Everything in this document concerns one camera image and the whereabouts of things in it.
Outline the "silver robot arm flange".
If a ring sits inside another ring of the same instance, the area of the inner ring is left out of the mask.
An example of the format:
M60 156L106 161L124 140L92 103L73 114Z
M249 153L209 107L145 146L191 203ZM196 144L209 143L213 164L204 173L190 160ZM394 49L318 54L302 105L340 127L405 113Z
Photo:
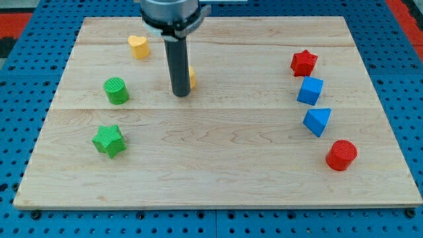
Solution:
M211 13L211 6L199 0L141 0L144 27L154 36L178 42L196 31Z

